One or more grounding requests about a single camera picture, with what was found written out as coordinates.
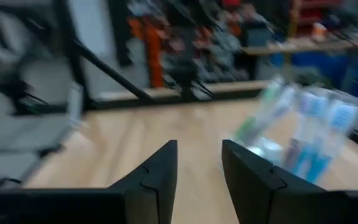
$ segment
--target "workbench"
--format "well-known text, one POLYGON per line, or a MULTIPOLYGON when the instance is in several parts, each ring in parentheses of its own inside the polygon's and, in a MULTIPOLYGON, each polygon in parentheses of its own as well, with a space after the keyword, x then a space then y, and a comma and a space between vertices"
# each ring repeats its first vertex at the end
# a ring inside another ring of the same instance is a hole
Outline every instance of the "workbench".
MULTIPOLYGON (((251 90, 263 85, 265 82, 245 82, 210 88, 251 90)), ((177 94, 166 89, 148 93, 177 94)), ((131 98, 125 93, 106 93, 103 97, 131 98)), ((169 140, 177 139, 178 179, 172 223, 238 223, 224 179, 221 144, 257 107, 257 100, 237 100, 91 112, 64 142, 64 149, 49 155, 23 188, 107 187, 169 140)), ((265 135, 286 148, 295 126, 295 115, 290 113, 265 135)), ((347 140, 345 150, 319 186, 358 189, 355 142, 347 140)))

